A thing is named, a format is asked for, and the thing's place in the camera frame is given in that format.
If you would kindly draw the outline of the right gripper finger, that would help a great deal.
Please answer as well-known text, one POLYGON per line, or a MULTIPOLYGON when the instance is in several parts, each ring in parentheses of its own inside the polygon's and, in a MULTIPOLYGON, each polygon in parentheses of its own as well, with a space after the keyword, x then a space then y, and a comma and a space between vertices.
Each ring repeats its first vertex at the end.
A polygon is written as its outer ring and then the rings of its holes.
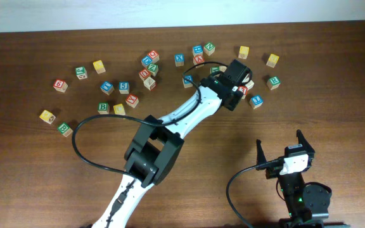
POLYGON ((261 140, 257 139, 256 140, 256 147, 257 147, 257 161, 256 161, 256 165, 258 167, 261 167, 263 164, 265 164, 267 162, 264 151, 262 149, 261 146, 261 140))
POLYGON ((308 143, 308 141, 306 140, 306 138, 304 137, 304 135, 302 134, 302 131, 300 129, 298 129, 296 131, 296 136, 298 139, 298 143, 301 144, 304 149, 306 150, 307 154, 310 157, 314 157, 315 155, 315 150, 313 149, 313 147, 308 143))

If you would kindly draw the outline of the yellow C block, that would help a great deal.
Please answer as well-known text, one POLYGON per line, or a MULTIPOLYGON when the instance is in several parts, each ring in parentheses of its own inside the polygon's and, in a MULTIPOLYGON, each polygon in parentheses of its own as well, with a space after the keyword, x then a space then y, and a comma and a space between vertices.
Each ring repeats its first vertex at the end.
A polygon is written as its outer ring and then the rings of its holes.
POLYGON ((114 113, 116 115, 122 115, 122 116, 125 116, 126 113, 125 113, 125 108, 123 106, 123 104, 116 104, 113 106, 113 110, 114 110, 114 113))

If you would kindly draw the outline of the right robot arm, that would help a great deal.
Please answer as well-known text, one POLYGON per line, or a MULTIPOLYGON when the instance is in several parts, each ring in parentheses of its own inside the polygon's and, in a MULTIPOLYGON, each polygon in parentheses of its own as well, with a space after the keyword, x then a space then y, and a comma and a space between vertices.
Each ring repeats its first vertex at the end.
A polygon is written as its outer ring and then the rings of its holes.
POLYGON ((285 148, 285 154, 267 161, 261 140, 257 145, 257 170, 265 170, 267 179, 277 179, 290 215, 279 220, 280 227, 324 227, 329 217, 332 190, 318 182, 305 182, 302 174, 312 165, 315 150, 300 130, 298 143, 285 148))

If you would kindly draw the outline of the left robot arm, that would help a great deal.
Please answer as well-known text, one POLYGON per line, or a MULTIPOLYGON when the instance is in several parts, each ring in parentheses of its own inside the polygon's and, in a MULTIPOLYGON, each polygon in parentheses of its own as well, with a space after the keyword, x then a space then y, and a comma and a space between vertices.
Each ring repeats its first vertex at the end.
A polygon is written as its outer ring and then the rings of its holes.
POLYGON ((124 155, 119 188, 91 227, 125 227, 146 192, 169 174, 188 133, 221 107, 233 111, 243 96, 240 86, 251 79, 251 69, 233 60, 223 72, 201 79, 194 95, 175 111, 161 118, 147 116, 145 120, 155 125, 139 127, 124 155))

